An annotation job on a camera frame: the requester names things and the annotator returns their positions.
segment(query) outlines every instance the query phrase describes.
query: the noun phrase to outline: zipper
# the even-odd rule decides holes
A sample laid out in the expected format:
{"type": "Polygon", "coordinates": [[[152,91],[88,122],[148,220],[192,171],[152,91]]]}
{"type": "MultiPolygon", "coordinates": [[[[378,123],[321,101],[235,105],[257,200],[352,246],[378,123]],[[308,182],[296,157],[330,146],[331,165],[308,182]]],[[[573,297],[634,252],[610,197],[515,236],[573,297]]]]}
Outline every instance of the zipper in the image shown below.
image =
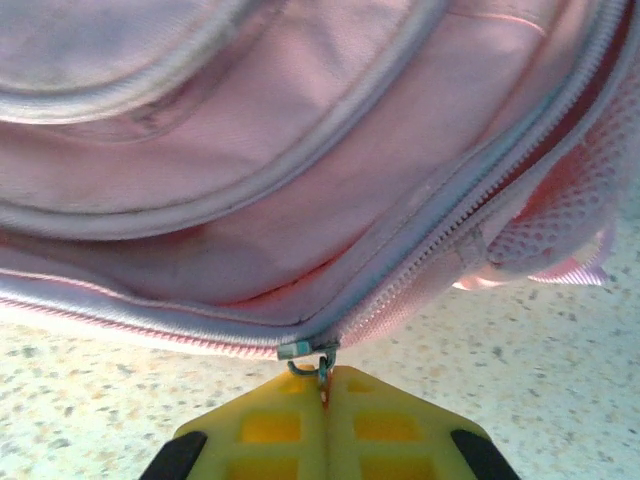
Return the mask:
{"type": "MultiPolygon", "coordinates": [[[[407,291],[419,273],[428,266],[428,262],[433,258],[436,251],[442,252],[444,248],[450,246],[453,242],[459,240],[465,234],[468,234],[476,227],[481,220],[489,216],[495,207],[499,207],[499,200],[503,198],[503,194],[507,193],[507,187],[514,187],[520,184],[520,180],[525,174],[529,173],[538,161],[549,153],[559,143],[567,144],[568,140],[573,140],[576,135],[574,128],[583,122],[584,117],[588,116],[589,109],[595,103],[605,103],[602,98],[591,100],[594,95],[603,93],[605,90],[609,92],[615,90],[616,81],[613,77],[623,77],[626,68],[615,68],[616,73],[612,73],[614,67],[617,66],[616,60],[620,57],[622,43],[614,42],[616,35],[622,35],[622,39],[628,38],[629,23],[636,20],[633,1],[607,1],[602,2],[598,13],[599,25],[597,32],[592,34],[588,44],[592,50],[583,56],[582,61],[575,69],[577,78],[567,85],[564,92],[558,94],[560,99],[556,98],[551,111],[546,112],[545,121],[539,126],[534,126],[530,130],[530,134],[526,135],[520,141],[520,152],[514,152],[518,155],[518,160],[509,162],[509,166],[499,172],[500,166],[504,162],[496,162],[498,165],[491,169],[482,178],[477,179],[469,191],[473,190],[484,180],[496,176],[497,178],[486,187],[481,193],[477,194],[468,202],[460,203],[453,207],[443,217],[449,217],[456,210],[462,209],[462,213],[453,220],[448,221],[437,233],[436,238],[413,255],[409,262],[405,262],[404,268],[395,274],[394,278],[386,287],[376,292],[373,298],[365,300],[366,307],[362,312],[352,312],[343,319],[339,320],[327,332],[316,335],[298,344],[303,344],[304,348],[300,349],[300,356],[310,354],[323,353],[329,345],[337,345],[345,337],[357,338],[358,341],[366,340],[375,336],[376,331],[388,328],[388,322],[385,322],[386,307],[396,300],[400,295],[407,291]],[[578,113],[577,120],[572,121],[574,115],[578,113]],[[468,222],[472,216],[481,216],[473,222],[468,222]]],[[[279,359],[295,358],[291,357],[295,352],[292,345],[283,345],[278,352],[279,359]]]]}

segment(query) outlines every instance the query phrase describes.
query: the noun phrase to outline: yellow plastic piece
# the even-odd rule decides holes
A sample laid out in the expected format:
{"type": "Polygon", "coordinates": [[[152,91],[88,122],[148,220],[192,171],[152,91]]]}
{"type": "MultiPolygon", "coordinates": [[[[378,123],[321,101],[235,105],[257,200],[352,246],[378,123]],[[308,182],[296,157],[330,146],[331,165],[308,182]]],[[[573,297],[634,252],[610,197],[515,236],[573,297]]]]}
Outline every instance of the yellow plastic piece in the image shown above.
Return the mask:
{"type": "Polygon", "coordinates": [[[207,434],[189,480],[326,480],[325,413],[316,377],[284,373],[183,425],[207,434]]]}
{"type": "Polygon", "coordinates": [[[189,480],[476,480],[451,439],[485,438],[459,415],[350,367],[336,367],[328,408],[315,377],[285,373],[197,418],[208,440],[189,480]]]}
{"type": "Polygon", "coordinates": [[[336,480],[476,480],[451,439],[475,423],[355,368],[331,381],[327,439],[336,480]]]}

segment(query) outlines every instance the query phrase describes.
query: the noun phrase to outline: speckled floor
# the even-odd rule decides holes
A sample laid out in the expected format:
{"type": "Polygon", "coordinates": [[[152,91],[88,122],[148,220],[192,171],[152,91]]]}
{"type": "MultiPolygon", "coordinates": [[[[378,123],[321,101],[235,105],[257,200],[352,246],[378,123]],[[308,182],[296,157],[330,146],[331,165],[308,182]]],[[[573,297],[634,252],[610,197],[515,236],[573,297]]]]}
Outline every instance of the speckled floor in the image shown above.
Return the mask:
{"type": "MultiPolygon", "coordinates": [[[[452,291],[350,364],[482,425],[523,480],[640,478],[640,220],[606,288],[452,291]]],[[[175,428],[279,374],[275,363],[0,324],[0,478],[137,478],[175,428]]]]}

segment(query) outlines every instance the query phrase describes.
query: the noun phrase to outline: metal ring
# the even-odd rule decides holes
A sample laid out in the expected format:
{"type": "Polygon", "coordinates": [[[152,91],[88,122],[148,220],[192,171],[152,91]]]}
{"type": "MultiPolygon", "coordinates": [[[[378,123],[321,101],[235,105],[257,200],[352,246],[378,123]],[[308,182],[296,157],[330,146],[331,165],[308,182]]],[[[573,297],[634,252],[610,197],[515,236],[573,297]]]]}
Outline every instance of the metal ring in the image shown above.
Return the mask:
{"type": "Polygon", "coordinates": [[[329,373],[336,365],[336,351],[329,350],[324,353],[322,357],[320,357],[320,365],[318,368],[313,370],[302,370],[298,368],[293,360],[289,360],[287,362],[287,367],[289,371],[294,375],[300,375],[302,377],[318,377],[318,383],[321,388],[326,387],[329,382],[329,373]]]}

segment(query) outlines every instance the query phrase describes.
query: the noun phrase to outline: pink strap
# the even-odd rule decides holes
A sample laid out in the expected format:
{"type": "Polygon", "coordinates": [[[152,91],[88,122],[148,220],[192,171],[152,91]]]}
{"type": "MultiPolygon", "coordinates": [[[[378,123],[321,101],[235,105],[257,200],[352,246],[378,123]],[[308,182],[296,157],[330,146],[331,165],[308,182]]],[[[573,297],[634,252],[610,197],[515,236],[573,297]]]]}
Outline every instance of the pink strap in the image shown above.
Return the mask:
{"type": "Polygon", "coordinates": [[[586,263],[580,263],[571,257],[560,265],[530,276],[529,279],[540,283],[560,285],[604,285],[609,276],[602,268],[602,264],[611,255],[615,235],[615,224],[611,222],[598,233],[598,250],[586,263]]]}

